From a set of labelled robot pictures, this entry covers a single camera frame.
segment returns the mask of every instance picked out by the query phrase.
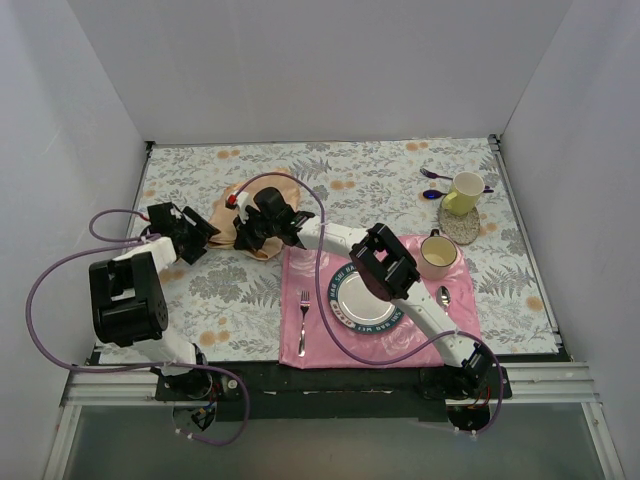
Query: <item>pink cloth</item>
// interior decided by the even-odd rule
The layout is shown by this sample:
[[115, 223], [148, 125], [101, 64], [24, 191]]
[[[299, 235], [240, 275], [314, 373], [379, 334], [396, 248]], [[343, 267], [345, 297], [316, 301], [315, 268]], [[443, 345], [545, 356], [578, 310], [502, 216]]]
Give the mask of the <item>pink cloth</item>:
[[[408, 235], [400, 240], [416, 258], [426, 235]], [[314, 285], [316, 250], [286, 248], [282, 275], [282, 323], [280, 325], [280, 363], [297, 368], [372, 368], [345, 355], [327, 333]], [[349, 263], [337, 255], [323, 253], [320, 269], [322, 302], [329, 323], [338, 339], [349, 351], [371, 360], [392, 360], [407, 353], [426, 341], [426, 336], [406, 315], [391, 330], [381, 334], [361, 334], [344, 326], [335, 318], [329, 307], [327, 289], [335, 272]], [[437, 281], [423, 280], [431, 295], [435, 295], [440, 285], [445, 285], [451, 293], [449, 316], [460, 330], [480, 337], [478, 312], [473, 295], [473, 282], [462, 252], [458, 249], [458, 259], [451, 266], [448, 275]], [[305, 356], [298, 356], [298, 343], [302, 314], [300, 293], [308, 290], [311, 308], [305, 319]], [[442, 359], [433, 345], [417, 354], [388, 367], [431, 367], [442, 365]]]

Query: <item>folded cloth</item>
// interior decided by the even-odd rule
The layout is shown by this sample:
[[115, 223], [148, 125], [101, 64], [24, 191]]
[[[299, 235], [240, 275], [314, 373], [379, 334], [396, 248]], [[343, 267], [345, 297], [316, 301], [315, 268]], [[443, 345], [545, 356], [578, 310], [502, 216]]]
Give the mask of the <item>folded cloth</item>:
[[[417, 258], [425, 235], [408, 235], [400, 240], [409, 252]], [[386, 367], [371, 367], [345, 355], [327, 333], [316, 297], [314, 272], [316, 250], [287, 248], [285, 250], [282, 275], [282, 322], [280, 324], [280, 363], [297, 368], [386, 368], [386, 367], [430, 367], [443, 364], [433, 345], [415, 355]], [[391, 330], [381, 334], [357, 333], [340, 323], [329, 307], [327, 289], [335, 272], [349, 260], [330, 253], [322, 253], [320, 287], [322, 302], [327, 319], [338, 339], [350, 352], [369, 360], [392, 360], [426, 341], [426, 336], [406, 315]], [[480, 324], [473, 294], [473, 282], [462, 252], [458, 249], [458, 259], [442, 280], [424, 280], [432, 296], [438, 287], [444, 285], [451, 293], [449, 317], [460, 330], [480, 337]], [[305, 318], [305, 356], [298, 356], [300, 327], [300, 293], [308, 290], [311, 308]]]
[[[290, 174], [286, 168], [276, 168], [274, 171]], [[213, 202], [213, 215], [211, 215], [209, 223], [220, 230], [220, 233], [211, 237], [209, 240], [210, 247], [228, 250], [233, 248], [233, 242], [236, 240], [236, 229], [233, 226], [233, 219], [238, 216], [238, 211], [226, 208], [224, 203], [227, 197], [243, 184], [244, 182], [241, 182], [227, 187], [222, 196]], [[284, 201], [291, 205], [294, 210], [297, 210], [298, 203], [300, 202], [300, 187], [290, 178], [278, 175], [258, 178], [244, 189], [244, 192], [247, 192], [251, 197], [252, 206], [256, 206], [253, 202], [254, 195], [267, 187], [275, 187], [280, 190]], [[282, 250], [282, 240], [274, 237], [267, 239], [262, 248], [256, 252], [242, 251], [258, 260], [269, 260], [271, 257], [277, 255], [280, 250]]]

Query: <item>plate with teal rim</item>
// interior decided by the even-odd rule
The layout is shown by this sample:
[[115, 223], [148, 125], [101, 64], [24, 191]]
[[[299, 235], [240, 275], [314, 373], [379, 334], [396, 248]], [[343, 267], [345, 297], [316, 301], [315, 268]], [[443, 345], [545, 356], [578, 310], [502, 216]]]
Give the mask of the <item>plate with teal rim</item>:
[[329, 283], [331, 311], [346, 327], [365, 334], [382, 333], [398, 324], [402, 310], [375, 297], [353, 263], [341, 267]]

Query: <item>floral tablecloth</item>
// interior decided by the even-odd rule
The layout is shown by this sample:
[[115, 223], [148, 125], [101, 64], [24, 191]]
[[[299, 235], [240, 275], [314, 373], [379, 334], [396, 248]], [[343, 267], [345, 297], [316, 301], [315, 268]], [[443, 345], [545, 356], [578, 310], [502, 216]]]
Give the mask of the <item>floral tablecloth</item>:
[[[453, 176], [479, 172], [495, 193], [478, 204], [479, 238], [462, 247], [475, 285], [484, 339], [498, 354], [557, 352], [545, 306], [486, 139], [251, 144], [154, 148], [138, 208], [174, 202], [203, 217], [229, 184], [288, 168], [322, 198], [327, 218], [349, 226], [386, 223], [396, 235], [437, 227], [438, 201], [425, 200], [430, 180], [420, 167]], [[302, 194], [300, 208], [318, 211]], [[134, 232], [144, 228], [136, 220]], [[280, 335], [280, 253], [259, 262], [236, 251], [211, 250], [195, 265], [161, 272], [173, 327], [213, 361], [277, 360]], [[142, 360], [129, 349], [102, 347], [100, 363]]]

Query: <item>tan napkin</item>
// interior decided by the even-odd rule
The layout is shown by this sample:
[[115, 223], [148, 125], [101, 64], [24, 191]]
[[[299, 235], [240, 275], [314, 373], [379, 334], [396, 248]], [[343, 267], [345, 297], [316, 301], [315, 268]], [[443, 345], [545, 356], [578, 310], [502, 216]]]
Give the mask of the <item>tan napkin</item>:
[[[285, 168], [276, 168], [274, 171], [281, 173], [290, 173]], [[209, 223], [220, 230], [218, 235], [211, 237], [209, 240], [209, 246], [212, 248], [224, 248], [232, 249], [233, 242], [236, 240], [236, 229], [233, 226], [233, 219], [238, 216], [238, 210], [231, 210], [224, 206], [226, 198], [240, 188], [244, 182], [236, 183], [227, 187], [222, 196], [213, 202], [213, 215], [209, 219]], [[294, 210], [298, 209], [298, 203], [300, 202], [300, 187], [298, 184], [290, 178], [280, 177], [277, 175], [269, 177], [261, 177], [244, 189], [251, 196], [251, 205], [256, 206], [253, 203], [253, 196], [263, 188], [275, 187], [280, 190], [280, 193], [284, 197], [284, 201], [291, 205]], [[249, 252], [242, 250], [247, 255], [254, 257], [258, 260], [269, 260], [274, 255], [282, 250], [282, 240], [279, 238], [269, 238], [264, 242], [264, 245], [257, 252]]]

